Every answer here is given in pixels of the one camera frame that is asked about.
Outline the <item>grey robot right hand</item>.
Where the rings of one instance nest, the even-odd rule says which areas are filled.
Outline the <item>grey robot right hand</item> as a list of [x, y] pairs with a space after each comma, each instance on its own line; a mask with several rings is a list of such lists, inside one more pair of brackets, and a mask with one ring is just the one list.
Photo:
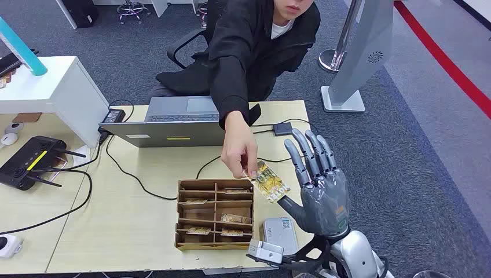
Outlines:
[[326, 139], [311, 130], [292, 129], [299, 149], [284, 141], [300, 187], [302, 204], [287, 195], [277, 203], [305, 232], [324, 237], [338, 237], [349, 230], [349, 194], [347, 179], [338, 167]]

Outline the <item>person's right hand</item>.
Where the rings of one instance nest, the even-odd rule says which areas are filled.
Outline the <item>person's right hand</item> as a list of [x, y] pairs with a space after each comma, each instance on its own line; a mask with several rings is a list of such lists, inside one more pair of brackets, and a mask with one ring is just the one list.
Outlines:
[[235, 178], [257, 177], [257, 141], [240, 111], [225, 118], [225, 138], [221, 159]]

